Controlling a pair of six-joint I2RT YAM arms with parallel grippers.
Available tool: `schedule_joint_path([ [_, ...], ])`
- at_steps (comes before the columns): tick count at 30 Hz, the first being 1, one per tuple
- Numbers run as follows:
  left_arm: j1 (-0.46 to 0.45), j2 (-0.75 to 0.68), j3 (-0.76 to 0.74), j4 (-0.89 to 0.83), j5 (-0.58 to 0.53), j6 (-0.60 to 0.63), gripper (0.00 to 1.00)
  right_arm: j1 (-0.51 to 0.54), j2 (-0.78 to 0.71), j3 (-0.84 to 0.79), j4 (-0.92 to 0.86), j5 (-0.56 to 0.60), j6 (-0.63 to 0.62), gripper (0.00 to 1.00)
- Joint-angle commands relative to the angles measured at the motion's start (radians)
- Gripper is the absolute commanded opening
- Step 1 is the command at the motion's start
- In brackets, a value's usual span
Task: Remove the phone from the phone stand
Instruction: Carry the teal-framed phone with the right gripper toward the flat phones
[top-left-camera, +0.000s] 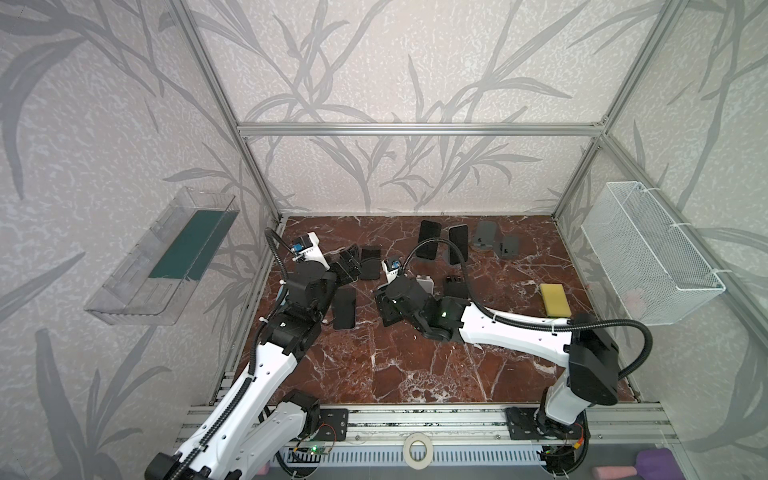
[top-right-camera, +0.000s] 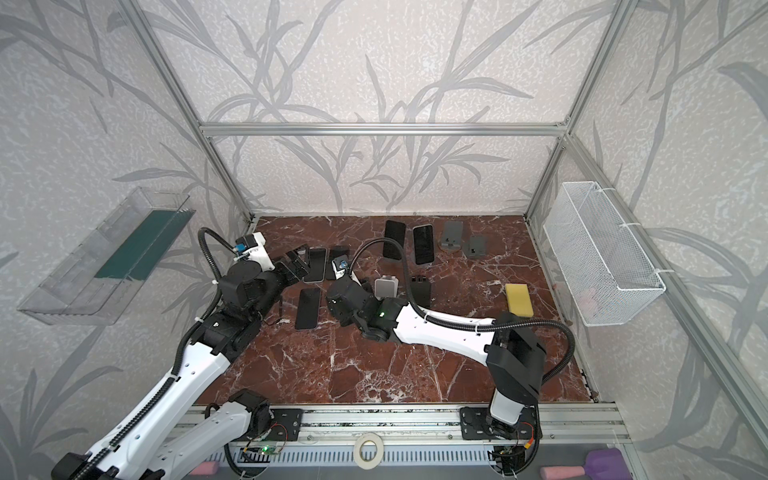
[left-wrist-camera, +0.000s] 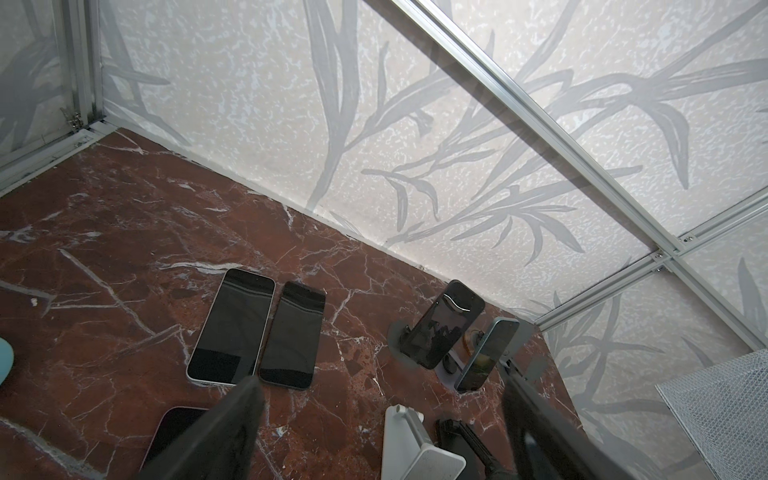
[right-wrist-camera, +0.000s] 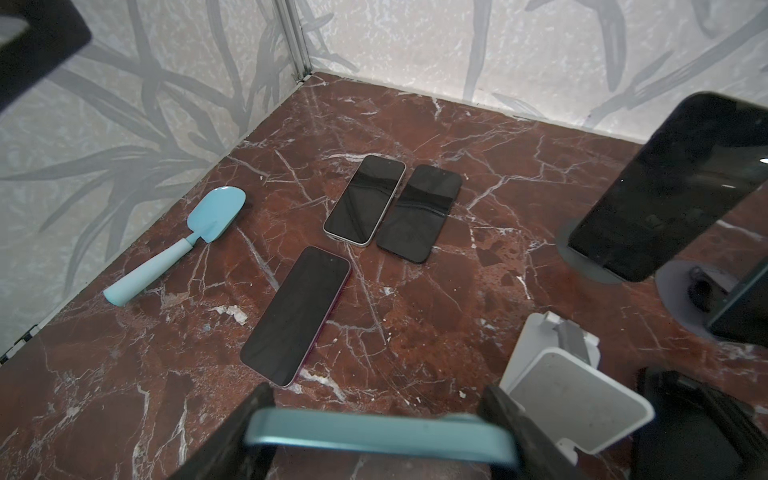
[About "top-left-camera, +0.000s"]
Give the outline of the black folding phone stand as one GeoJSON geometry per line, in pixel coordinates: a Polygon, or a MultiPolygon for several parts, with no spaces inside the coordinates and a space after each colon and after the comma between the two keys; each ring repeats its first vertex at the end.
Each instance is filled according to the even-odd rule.
{"type": "Polygon", "coordinates": [[[471,294],[466,280],[462,276],[450,275],[443,279],[443,295],[462,300],[470,300],[471,294]]]}

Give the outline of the wood ring grey stand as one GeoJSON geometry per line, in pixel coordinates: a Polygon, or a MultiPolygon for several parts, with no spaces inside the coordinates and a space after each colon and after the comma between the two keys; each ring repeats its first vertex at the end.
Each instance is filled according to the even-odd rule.
{"type": "Polygon", "coordinates": [[[494,221],[481,220],[477,223],[471,239],[471,246],[478,251],[492,250],[499,234],[498,224],[494,221]]]}

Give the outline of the white phone stand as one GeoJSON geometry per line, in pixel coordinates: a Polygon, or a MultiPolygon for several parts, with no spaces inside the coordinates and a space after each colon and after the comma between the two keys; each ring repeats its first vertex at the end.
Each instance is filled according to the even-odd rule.
{"type": "Polygon", "coordinates": [[[434,280],[428,275],[418,275],[416,277],[418,284],[429,295],[434,294],[434,280]]]}

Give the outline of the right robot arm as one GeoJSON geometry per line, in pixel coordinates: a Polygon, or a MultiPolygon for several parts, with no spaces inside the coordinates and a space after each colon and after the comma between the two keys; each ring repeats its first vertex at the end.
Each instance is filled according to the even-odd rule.
{"type": "Polygon", "coordinates": [[[490,345],[540,357],[564,369],[543,395],[539,413],[550,423],[571,425],[593,405],[619,401],[618,383],[649,358],[653,335],[643,323],[598,321],[585,314],[540,318],[491,310],[473,299],[437,298],[412,277],[400,275],[375,291],[382,321],[410,323],[423,337],[440,342],[490,345]],[[619,348],[608,330],[638,330],[643,346],[637,357],[619,367],[619,348]]]}

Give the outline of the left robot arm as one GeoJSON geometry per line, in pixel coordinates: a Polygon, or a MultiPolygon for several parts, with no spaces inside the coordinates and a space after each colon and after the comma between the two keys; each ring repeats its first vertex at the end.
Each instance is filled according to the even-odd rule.
{"type": "Polygon", "coordinates": [[[319,427],[318,400],[293,391],[271,414],[264,409],[322,330],[338,290],[360,276],[360,249],[352,245],[328,262],[312,235],[290,248],[295,269],[252,342],[249,362],[223,400],[173,454],[157,454],[147,479],[251,479],[293,439],[319,427]]]}

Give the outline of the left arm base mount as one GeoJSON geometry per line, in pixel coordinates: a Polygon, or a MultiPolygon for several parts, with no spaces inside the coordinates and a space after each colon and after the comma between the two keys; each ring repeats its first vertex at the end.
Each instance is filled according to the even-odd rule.
{"type": "Polygon", "coordinates": [[[299,439],[312,441],[344,441],[349,427],[349,410],[346,408],[318,408],[310,411],[299,439]]]}

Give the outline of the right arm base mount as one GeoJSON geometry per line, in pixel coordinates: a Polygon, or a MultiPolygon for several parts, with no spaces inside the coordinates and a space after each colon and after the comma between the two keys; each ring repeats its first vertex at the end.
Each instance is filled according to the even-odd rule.
{"type": "Polygon", "coordinates": [[[583,442],[589,437],[586,412],[573,424],[561,424],[549,419],[540,407],[508,407],[504,410],[511,440],[583,442]]]}

